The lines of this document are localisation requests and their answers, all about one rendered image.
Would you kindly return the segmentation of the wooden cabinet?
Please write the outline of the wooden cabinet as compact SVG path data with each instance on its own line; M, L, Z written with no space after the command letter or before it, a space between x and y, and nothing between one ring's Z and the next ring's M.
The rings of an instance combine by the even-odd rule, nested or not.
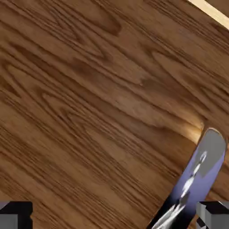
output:
M206 0L187 0L209 17L218 22L221 26L229 30L229 17L224 15L221 11L213 7Z

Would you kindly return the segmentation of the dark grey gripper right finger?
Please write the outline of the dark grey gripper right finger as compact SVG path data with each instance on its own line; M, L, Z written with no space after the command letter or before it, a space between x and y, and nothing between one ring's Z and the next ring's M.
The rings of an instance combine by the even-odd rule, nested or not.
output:
M198 202L196 215L196 229L229 229L229 201Z

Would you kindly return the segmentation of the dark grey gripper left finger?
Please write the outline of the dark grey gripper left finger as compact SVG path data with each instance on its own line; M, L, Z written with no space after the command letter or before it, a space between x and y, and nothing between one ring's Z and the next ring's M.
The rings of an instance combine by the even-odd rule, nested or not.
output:
M0 202L0 229L33 229L32 213L30 201Z

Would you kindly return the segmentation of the brown wooden cabinet door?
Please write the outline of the brown wooden cabinet door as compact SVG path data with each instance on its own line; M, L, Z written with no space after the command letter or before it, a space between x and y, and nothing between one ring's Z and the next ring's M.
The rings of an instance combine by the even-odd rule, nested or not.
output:
M209 126L229 25L189 0L0 0L0 200L34 229L145 229Z

